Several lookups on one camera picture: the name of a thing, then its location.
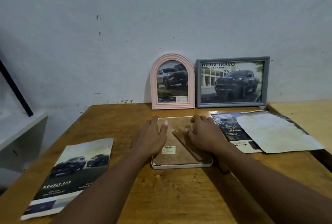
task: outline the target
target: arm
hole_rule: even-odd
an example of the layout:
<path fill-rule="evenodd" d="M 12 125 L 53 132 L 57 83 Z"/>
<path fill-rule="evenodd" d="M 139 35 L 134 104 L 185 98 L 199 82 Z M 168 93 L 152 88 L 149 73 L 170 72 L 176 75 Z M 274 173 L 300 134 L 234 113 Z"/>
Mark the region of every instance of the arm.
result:
<path fill-rule="evenodd" d="M 146 121 L 122 159 L 70 202 L 51 224 L 115 224 L 143 164 L 166 142 L 167 122 L 159 133 L 157 119 Z"/>
<path fill-rule="evenodd" d="M 191 122 L 193 144 L 221 159 L 275 223 L 332 223 L 332 199 L 245 155 L 212 118 Z"/>

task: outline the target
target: white wall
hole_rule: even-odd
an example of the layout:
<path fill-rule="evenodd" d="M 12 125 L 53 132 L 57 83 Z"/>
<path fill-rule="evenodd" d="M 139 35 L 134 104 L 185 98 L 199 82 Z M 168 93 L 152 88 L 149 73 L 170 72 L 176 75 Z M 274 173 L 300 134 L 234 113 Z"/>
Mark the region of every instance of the white wall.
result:
<path fill-rule="evenodd" d="M 90 105 L 150 102 L 150 68 L 171 52 L 271 56 L 269 101 L 332 98 L 331 24 L 332 0 L 0 0 L 0 49 L 50 112 L 44 151 Z M 21 109 L 0 83 L 0 105 Z"/>

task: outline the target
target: car photo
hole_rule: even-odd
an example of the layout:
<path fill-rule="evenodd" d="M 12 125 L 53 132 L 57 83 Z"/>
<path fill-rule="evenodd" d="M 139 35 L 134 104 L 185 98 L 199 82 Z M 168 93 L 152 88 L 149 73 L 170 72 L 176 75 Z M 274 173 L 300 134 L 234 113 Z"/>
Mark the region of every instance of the car photo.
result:
<path fill-rule="evenodd" d="M 181 84 L 186 86 L 188 83 L 188 76 L 186 70 L 178 70 L 175 67 L 160 69 L 157 72 L 157 88 L 159 85 L 164 85 L 169 89 L 171 85 Z"/>
<path fill-rule="evenodd" d="M 78 169 L 82 170 L 85 164 L 86 160 L 83 156 L 68 159 L 66 162 L 61 162 L 54 166 L 49 174 L 49 177 L 55 177 L 57 174 L 60 173 L 73 174 Z"/>
<path fill-rule="evenodd" d="M 99 164 L 107 164 L 109 159 L 110 159 L 110 155 L 106 155 L 106 154 L 95 155 L 88 161 L 86 166 L 95 167 L 95 166 L 98 166 Z"/>
<path fill-rule="evenodd" d="M 253 71 L 239 70 L 217 78 L 214 89 L 218 97 L 232 93 L 236 98 L 245 98 L 247 92 L 256 91 L 258 83 L 259 78 L 254 76 Z"/>

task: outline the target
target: barcode label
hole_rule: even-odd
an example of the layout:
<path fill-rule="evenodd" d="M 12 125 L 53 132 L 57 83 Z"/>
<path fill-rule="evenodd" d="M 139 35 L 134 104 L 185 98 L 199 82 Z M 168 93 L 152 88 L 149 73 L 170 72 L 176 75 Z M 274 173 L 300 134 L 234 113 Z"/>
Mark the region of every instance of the barcode label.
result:
<path fill-rule="evenodd" d="M 175 154 L 175 146 L 164 146 L 161 154 Z"/>

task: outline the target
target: pink arched frame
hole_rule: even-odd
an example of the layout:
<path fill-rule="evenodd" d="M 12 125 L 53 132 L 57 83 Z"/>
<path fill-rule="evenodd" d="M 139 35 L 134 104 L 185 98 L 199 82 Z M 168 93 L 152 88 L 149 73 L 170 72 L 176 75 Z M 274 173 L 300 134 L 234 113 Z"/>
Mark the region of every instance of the pink arched frame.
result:
<path fill-rule="evenodd" d="M 188 74 L 188 102 L 158 103 L 157 71 L 166 61 L 178 61 L 186 67 Z M 165 54 L 156 60 L 150 72 L 150 85 L 152 109 L 191 109 L 195 107 L 195 73 L 191 63 L 180 54 Z"/>

